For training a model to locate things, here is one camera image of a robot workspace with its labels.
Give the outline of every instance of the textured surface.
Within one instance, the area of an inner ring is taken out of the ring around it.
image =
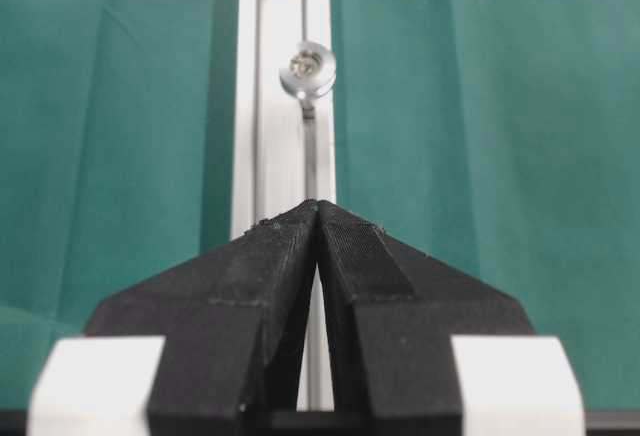
[[[295,408],[316,214],[315,201],[302,203],[100,303],[87,335],[166,336],[152,429],[154,418],[159,429],[207,418],[207,434],[240,434],[245,410]]]
[[[235,5],[0,0],[0,407],[100,298],[227,239]]]
[[[338,202],[638,407],[640,0],[332,0]]]
[[[370,414],[376,435],[459,435],[450,337],[531,334],[522,307],[331,203],[319,209],[336,409]]]

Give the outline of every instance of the green cloth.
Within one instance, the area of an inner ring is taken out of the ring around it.
[[[236,27],[237,0],[0,0],[0,407],[101,298],[228,239]]]
[[[640,406],[640,0],[332,0],[338,202]]]
[[[339,202],[519,297],[640,406],[640,0],[333,0]],[[227,240],[237,0],[0,0],[0,407]]]

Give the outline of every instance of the metal screw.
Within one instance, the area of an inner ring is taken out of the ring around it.
[[[284,90],[300,101],[305,118],[313,117],[313,101],[327,94],[336,80],[336,58],[324,46],[298,43],[298,52],[280,69]]]

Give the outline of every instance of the white plastic piece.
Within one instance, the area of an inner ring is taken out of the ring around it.
[[[584,436],[578,383],[555,337],[452,337],[464,436]]]
[[[31,395],[28,436],[148,436],[164,336],[59,340]]]

